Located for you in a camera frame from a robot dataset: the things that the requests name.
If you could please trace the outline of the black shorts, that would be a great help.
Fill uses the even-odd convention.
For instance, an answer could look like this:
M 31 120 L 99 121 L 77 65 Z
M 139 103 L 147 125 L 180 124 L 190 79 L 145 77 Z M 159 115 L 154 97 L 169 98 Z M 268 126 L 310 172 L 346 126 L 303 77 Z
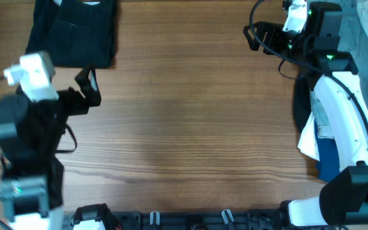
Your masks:
M 116 55 L 118 2 L 37 0 L 26 54 L 45 51 L 54 66 L 108 68 Z

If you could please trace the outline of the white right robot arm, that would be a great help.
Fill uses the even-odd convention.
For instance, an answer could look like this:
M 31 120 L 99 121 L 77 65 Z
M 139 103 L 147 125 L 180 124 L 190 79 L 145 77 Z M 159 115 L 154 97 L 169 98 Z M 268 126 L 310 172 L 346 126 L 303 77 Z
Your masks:
M 283 8 L 284 24 L 249 19 L 243 33 L 252 50 L 262 49 L 302 68 L 331 126 L 339 174 L 316 197 L 284 201 L 277 227 L 368 225 L 368 110 L 354 59 L 338 50 L 342 8 L 305 1 L 284 1 Z

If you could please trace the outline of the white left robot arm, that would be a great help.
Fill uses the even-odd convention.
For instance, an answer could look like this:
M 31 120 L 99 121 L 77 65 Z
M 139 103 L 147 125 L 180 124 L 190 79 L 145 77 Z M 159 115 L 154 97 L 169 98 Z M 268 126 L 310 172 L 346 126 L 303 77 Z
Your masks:
M 4 229 L 61 229 L 64 166 L 56 158 L 62 135 L 72 134 L 70 116 L 98 107 L 95 67 L 75 77 L 80 90 L 58 91 L 37 102 L 17 88 L 0 99 L 0 201 L 9 222 Z

